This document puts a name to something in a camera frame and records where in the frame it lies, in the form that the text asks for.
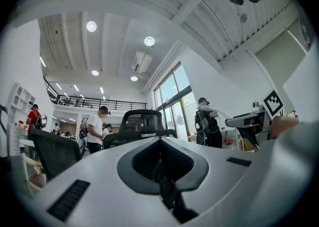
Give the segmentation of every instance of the door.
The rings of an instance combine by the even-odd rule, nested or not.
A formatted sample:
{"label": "door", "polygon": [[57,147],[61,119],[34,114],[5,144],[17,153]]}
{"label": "door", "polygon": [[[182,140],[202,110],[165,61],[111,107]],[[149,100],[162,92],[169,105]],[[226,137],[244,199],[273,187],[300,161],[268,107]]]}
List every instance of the door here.
{"label": "door", "polygon": [[169,129],[174,129],[179,139],[187,141],[187,131],[180,101],[165,109],[166,123]]}

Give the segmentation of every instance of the wooden chair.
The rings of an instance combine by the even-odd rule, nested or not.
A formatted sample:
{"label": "wooden chair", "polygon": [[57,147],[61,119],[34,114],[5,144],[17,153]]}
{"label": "wooden chair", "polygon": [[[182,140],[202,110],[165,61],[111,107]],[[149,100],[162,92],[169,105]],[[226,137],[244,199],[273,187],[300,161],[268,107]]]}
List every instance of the wooden chair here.
{"label": "wooden chair", "polygon": [[[26,184],[28,185],[31,196],[33,197],[33,191],[31,187],[35,188],[38,191],[41,191],[42,188],[46,185],[46,176],[41,173],[42,164],[38,161],[35,161],[27,157],[24,153],[21,155],[23,161],[23,170]],[[33,166],[35,173],[32,175],[28,174],[27,164]]]}

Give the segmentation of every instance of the chair backrest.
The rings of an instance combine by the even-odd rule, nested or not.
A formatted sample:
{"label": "chair backrest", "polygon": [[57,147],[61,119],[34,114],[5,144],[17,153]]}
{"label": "chair backrest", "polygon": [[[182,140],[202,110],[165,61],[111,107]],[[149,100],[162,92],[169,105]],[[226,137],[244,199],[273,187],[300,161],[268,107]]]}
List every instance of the chair backrest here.
{"label": "chair backrest", "polygon": [[154,110],[132,110],[125,113],[119,133],[163,130],[161,113]]}
{"label": "chair backrest", "polygon": [[74,140],[38,129],[32,129],[31,134],[35,150],[48,180],[56,177],[82,158],[79,146]]}
{"label": "chair backrest", "polygon": [[160,137],[160,136],[173,136],[177,138],[177,133],[174,129],[165,130],[155,130],[150,132],[122,132],[118,134],[107,135],[103,139],[103,148],[110,149],[112,147],[124,145],[139,139],[149,138],[149,137]]}

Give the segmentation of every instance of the black backpack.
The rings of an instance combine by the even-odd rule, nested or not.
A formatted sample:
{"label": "black backpack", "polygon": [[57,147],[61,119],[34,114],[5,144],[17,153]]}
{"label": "black backpack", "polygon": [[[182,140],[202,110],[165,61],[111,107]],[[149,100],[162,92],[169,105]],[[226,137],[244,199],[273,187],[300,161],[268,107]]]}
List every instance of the black backpack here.
{"label": "black backpack", "polygon": [[34,115],[35,115],[35,121],[34,121],[34,123],[32,125],[33,125],[33,127],[35,129],[41,129],[41,127],[42,127],[41,114],[39,114],[39,116],[37,116],[36,111],[33,111],[33,112],[34,112]]}

